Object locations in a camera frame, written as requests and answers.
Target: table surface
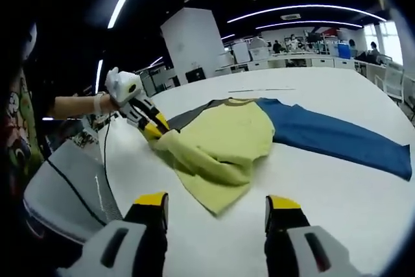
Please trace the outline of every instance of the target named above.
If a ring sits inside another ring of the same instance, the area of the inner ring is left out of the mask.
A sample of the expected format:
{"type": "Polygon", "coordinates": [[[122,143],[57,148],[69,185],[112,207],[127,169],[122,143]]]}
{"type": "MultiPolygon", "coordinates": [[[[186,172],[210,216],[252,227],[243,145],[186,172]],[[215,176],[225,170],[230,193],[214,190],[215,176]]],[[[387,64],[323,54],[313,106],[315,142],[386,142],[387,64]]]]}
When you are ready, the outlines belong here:
{"type": "MultiPolygon", "coordinates": [[[[294,67],[244,72],[167,90],[153,100],[170,119],[212,99],[228,97],[268,97],[300,104],[397,143],[410,143],[411,155],[415,155],[415,129],[404,113],[350,69],[294,67]],[[229,93],[236,90],[258,91],[229,93]]],[[[166,276],[268,276],[263,252],[268,194],[299,202],[309,222],[339,240],[349,250],[352,264],[365,274],[381,273],[412,228],[414,179],[406,182],[377,169],[282,144],[273,144],[269,156],[255,164],[249,192],[215,218],[153,154],[141,134],[119,120],[111,124],[108,135],[108,180],[123,215],[139,195],[169,192],[166,276]]],[[[105,131],[100,132],[100,142],[105,131]]]]}

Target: black ceiling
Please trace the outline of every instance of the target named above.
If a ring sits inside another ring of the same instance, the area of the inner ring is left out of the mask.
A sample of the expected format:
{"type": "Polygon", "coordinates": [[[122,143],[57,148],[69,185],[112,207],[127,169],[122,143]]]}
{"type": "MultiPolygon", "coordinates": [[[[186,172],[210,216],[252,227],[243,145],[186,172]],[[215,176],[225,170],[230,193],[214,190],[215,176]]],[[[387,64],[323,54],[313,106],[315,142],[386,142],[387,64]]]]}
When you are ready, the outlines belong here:
{"type": "Polygon", "coordinates": [[[127,0],[115,27],[107,24],[117,0],[42,0],[38,14],[40,59],[55,80],[71,81],[66,92],[93,84],[97,62],[104,58],[104,71],[119,66],[135,70],[157,57],[168,58],[160,25],[184,6],[212,10],[220,33],[249,36],[262,25],[282,22],[283,14],[300,13],[302,19],[343,21],[364,25],[371,17],[342,10],[306,8],[270,12],[234,23],[229,19],[269,8],[302,5],[340,5],[385,17],[377,0],[127,0]]]}

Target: lab workstation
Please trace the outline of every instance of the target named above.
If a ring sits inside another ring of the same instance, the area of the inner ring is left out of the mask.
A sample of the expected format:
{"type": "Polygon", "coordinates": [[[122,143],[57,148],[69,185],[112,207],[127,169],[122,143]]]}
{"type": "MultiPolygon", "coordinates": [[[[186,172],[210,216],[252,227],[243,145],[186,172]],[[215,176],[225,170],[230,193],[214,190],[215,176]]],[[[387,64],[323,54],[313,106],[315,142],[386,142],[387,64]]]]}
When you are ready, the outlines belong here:
{"type": "Polygon", "coordinates": [[[25,171],[23,220],[54,276],[406,276],[415,24],[404,8],[65,3],[63,21],[81,30],[60,47],[51,19],[36,21],[23,53],[60,68],[53,90],[67,93],[38,121],[50,154],[8,140],[16,166],[41,159],[25,171]]]}

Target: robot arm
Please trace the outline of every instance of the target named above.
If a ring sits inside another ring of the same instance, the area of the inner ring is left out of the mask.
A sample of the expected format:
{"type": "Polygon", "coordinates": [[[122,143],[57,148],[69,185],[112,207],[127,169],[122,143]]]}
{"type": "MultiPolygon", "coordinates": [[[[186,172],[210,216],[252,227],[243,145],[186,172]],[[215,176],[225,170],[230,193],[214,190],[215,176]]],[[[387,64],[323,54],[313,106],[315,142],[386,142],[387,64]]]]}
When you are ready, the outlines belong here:
{"type": "Polygon", "coordinates": [[[115,67],[108,72],[105,86],[128,123],[138,128],[147,140],[158,139],[170,130],[164,116],[147,97],[139,75],[115,67]]]}

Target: window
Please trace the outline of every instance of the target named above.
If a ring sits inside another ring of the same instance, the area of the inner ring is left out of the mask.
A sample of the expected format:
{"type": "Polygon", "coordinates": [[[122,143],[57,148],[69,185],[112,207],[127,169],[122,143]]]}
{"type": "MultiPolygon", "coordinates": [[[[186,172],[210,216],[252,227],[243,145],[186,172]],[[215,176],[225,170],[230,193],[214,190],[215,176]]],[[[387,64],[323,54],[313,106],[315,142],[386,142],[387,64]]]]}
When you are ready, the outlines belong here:
{"type": "Polygon", "coordinates": [[[366,38],[366,48],[367,50],[372,50],[370,44],[372,42],[376,43],[377,48],[379,48],[379,42],[376,37],[375,25],[367,25],[364,27],[364,37],[366,38]]]}
{"type": "Polygon", "coordinates": [[[395,22],[387,21],[380,23],[385,54],[390,56],[394,62],[403,64],[401,42],[397,36],[395,22]]]}

